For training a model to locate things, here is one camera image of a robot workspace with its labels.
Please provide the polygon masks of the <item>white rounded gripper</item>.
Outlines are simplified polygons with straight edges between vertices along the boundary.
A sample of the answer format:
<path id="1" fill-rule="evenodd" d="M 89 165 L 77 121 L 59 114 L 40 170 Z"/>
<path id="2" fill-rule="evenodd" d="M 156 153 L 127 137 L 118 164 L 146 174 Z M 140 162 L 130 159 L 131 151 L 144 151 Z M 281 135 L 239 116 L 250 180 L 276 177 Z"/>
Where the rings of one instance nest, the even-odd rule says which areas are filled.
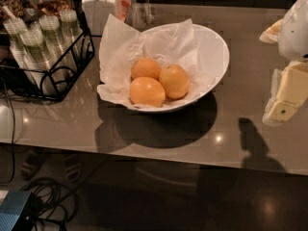
<path id="1" fill-rule="evenodd" d="M 279 54 L 291 62 L 275 69 L 271 78 L 271 98 L 263 123 L 278 126 L 290 120 L 308 99 L 308 0 L 296 0 L 282 19 L 270 25 L 259 37 L 264 43 L 277 43 Z"/>

